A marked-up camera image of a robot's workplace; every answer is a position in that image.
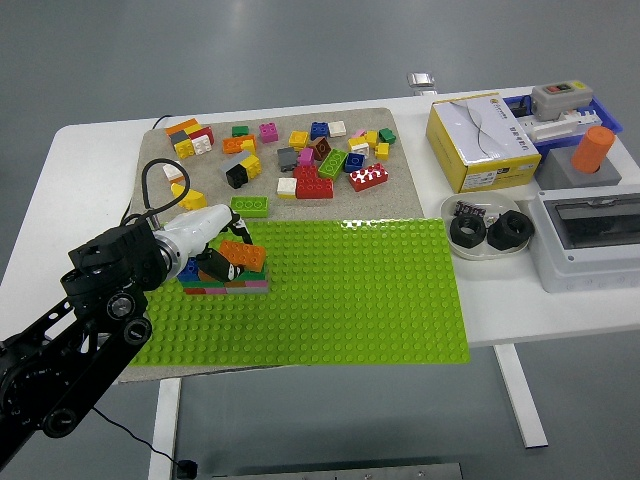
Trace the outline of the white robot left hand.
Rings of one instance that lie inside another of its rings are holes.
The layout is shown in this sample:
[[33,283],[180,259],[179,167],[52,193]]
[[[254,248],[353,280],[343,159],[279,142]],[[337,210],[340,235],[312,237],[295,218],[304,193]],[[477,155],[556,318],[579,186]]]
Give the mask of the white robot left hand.
[[208,244],[221,232],[231,232],[252,244],[244,220],[229,206],[219,204],[178,215],[162,229],[153,233],[167,266],[167,279],[176,277],[190,258],[197,260],[198,269],[217,281],[236,279],[243,271],[233,265]]

